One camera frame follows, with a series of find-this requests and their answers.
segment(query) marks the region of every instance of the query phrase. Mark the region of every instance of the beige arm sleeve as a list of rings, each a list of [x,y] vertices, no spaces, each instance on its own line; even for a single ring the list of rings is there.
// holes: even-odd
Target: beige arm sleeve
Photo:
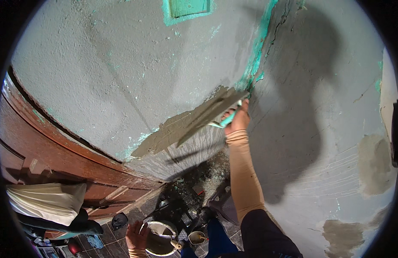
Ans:
[[[130,258],[147,258],[145,250],[129,249]]]
[[[230,186],[239,224],[251,210],[265,209],[262,188],[255,170],[246,130],[238,130],[226,136],[230,149]]]

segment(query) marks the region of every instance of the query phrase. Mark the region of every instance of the brown door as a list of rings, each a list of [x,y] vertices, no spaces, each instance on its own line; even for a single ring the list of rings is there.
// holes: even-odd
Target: brown door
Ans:
[[[114,216],[162,185],[61,134],[8,75],[0,100],[0,163],[9,184],[87,183],[83,206],[93,219]]]

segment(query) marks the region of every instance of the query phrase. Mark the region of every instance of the person's left hand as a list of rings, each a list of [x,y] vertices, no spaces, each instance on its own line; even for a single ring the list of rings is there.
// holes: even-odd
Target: person's left hand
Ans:
[[[133,225],[127,226],[126,231],[126,243],[127,248],[133,250],[145,250],[147,235],[150,233],[150,229],[147,227],[147,223],[143,225],[142,230],[140,228],[143,225],[143,221],[136,221]]]

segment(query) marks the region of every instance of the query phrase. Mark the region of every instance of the blue cloth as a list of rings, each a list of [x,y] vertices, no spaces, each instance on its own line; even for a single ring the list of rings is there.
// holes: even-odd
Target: blue cloth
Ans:
[[[209,237],[209,252],[206,258],[214,258],[222,254],[238,252],[238,248],[228,238],[222,224],[216,218],[211,219],[207,224],[207,234]],[[191,247],[185,247],[181,250],[181,258],[198,257]]]
[[[103,242],[102,240],[100,240],[98,235],[92,235],[92,236],[86,235],[86,237],[87,237],[87,242],[89,242],[89,244],[94,248],[99,248],[99,249],[103,248]]]

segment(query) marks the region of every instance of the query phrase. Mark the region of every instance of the hand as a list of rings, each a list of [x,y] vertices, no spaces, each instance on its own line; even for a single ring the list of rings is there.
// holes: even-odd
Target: hand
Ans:
[[[250,116],[248,114],[249,108],[249,99],[245,99],[242,101],[242,106],[239,107],[238,111],[236,112],[235,117],[233,118],[232,123],[228,124],[225,127],[225,134],[228,135],[231,132],[238,131],[238,130],[246,130],[248,128],[250,122]],[[222,120],[230,116],[235,109],[230,109],[226,113],[222,115]]]
[[[127,226],[126,231],[126,243],[127,248],[134,250],[145,250],[147,235],[150,233],[150,229],[147,227],[147,223],[143,225],[142,230],[140,228],[143,225],[143,221],[136,221],[133,225]]]

